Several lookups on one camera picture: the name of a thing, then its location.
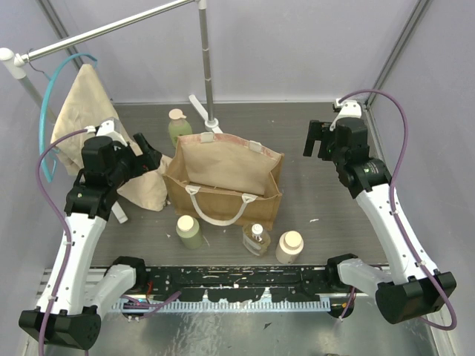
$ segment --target bottle cap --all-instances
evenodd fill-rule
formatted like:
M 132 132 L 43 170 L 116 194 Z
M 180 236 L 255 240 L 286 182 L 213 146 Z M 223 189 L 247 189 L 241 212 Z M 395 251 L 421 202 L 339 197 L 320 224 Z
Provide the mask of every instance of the bottle cap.
M 178 219 L 177 227 L 183 232 L 190 231 L 193 228 L 194 220 L 189 215 L 183 215 Z
M 180 109 L 170 110 L 168 117 L 172 120 L 186 119 L 186 116 L 183 115 L 183 112 Z
M 297 231 L 289 231 L 285 234 L 284 245 L 289 250 L 296 250 L 302 244 L 303 239 Z
M 252 234 L 253 235 L 261 235 L 263 233 L 264 229 L 261 224 L 254 224 L 252 226 Z

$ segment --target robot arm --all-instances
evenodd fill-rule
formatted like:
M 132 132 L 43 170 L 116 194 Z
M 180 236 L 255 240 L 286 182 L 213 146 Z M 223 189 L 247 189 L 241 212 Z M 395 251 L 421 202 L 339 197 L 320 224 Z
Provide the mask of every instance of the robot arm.
M 99 334 L 101 318 L 130 289 L 145 286 L 142 259 L 119 257 L 102 280 L 88 293 L 85 282 L 97 241 L 117 201 L 117 189 L 132 178 L 158 169 L 162 154 L 141 133 L 134 135 L 142 155 L 136 156 L 119 132 L 119 122 L 109 119 L 85 141 L 81 150 L 84 168 L 66 197 L 66 222 L 71 230 L 71 253 L 48 319 L 47 343 L 89 349 Z M 34 310 L 23 311 L 19 325 L 38 340 L 45 310 L 66 252 L 63 234 L 46 288 Z
M 443 306 L 439 293 L 420 269 L 404 241 L 389 204 L 391 175 L 386 165 L 369 156 L 367 127 L 361 107 L 347 100 L 333 122 L 312 120 L 309 124 L 304 156 L 312 156 L 315 141 L 321 141 L 318 158 L 332 161 L 340 182 L 367 215 L 384 249 L 390 272 L 363 263 L 353 254 L 330 258 L 326 267 L 330 284 L 354 286 L 376 299 L 389 323 L 399 323 L 436 312 Z M 397 214 L 425 266 L 449 296 L 456 287 L 450 272 L 440 273 L 417 240 L 396 194 Z

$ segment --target white bag handle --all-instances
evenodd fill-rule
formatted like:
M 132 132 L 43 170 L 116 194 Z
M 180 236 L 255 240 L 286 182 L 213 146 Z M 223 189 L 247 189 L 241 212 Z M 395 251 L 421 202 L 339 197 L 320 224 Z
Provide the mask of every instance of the white bag handle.
M 193 207 L 194 209 L 196 210 L 196 212 L 198 213 L 198 215 L 200 215 L 200 218 L 205 220 L 207 223 L 210 223 L 212 225 L 216 225 L 216 226 L 229 226 L 229 225 L 232 225 L 234 224 L 236 221 L 238 221 L 238 219 L 243 215 L 244 213 L 244 209 L 246 209 L 246 206 L 250 203 L 250 202 L 254 202 L 258 196 L 257 195 L 252 195 L 252 194 L 247 194 L 247 193 L 244 193 L 242 195 L 242 198 L 243 198 L 243 204 L 240 206 L 240 209 L 239 211 L 237 212 L 236 216 L 233 217 L 232 219 L 230 220 L 216 220 L 216 219 L 213 219 L 209 216 L 207 216 L 205 213 L 203 213 L 203 211 L 200 209 L 200 206 L 198 205 L 198 202 L 196 201 L 196 193 L 198 191 L 200 191 L 200 188 L 201 187 L 197 187 L 195 185 L 187 185 L 185 187 L 185 190 L 188 194 L 190 194 L 190 198 L 191 198 L 191 202 L 193 203 Z

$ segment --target bottle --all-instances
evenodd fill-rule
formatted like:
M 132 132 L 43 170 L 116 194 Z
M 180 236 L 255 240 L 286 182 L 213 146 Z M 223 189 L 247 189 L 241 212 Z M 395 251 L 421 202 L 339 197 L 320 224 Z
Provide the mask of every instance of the bottle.
M 183 244 L 194 250 L 203 244 L 203 235 L 201 234 L 198 220 L 189 215 L 183 215 L 177 222 L 177 234 L 180 236 Z
M 243 244 L 256 256 L 262 256 L 270 245 L 270 236 L 261 224 L 248 224 L 243 227 Z
M 168 113 L 171 121 L 168 124 L 168 132 L 170 133 L 171 142 L 174 147 L 177 147 L 178 137 L 191 135 L 193 131 L 191 126 L 186 121 L 186 116 L 183 115 L 183 112 L 180 109 L 173 109 Z
M 288 231 L 282 234 L 275 250 L 275 256 L 284 265 L 294 263 L 304 249 L 304 239 L 297 231 Z

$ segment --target white wall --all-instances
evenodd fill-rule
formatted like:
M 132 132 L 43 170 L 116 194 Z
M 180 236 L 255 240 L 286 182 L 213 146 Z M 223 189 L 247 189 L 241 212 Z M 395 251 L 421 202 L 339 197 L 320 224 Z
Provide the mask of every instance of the white wall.
M 409 119 L 399 196 L 426 251 L 457 280 L 451 297 L 459 318 L 451 332 L 457 355 L 474 354 L 474 13 L 471 0 L 433 1 L 384 86 Z M 374 113 L 393 168 L 401 119 L 384 98 L 376 100 Z
M 31 0 L 3 1 L 0 7 L 0 47 L 24 53 L 31 47 L 54 42 L 56 37 L 41 10 Z M 34 64 L 52 74 L 66 57 L 63 53 Z M 25 68 L 40 91 L 47 82 L 42 74 Z M 75 70 L 61 73 L 52 97 L 56 113 L 68 93 Z M 53 265 L 61 240 L 61 227 L 36 188 L 34 165 L 38 158 L 39 109 L 21 85 L 0 65 L 0 348 L 2 355 L 17 355 L 26 334 L 18 327 L 21 310 L 34 307 L 45 267 Z M 48 187 L 62 208 L 72 184 L 59 169 Z
M 53 0 L 70 35 L 167 0 Z M 332 100 L 370 87 L 416 0 L 209 0 L 218 101 Z M 196 4 L 80 45 L 115 102 L 203 99 Z

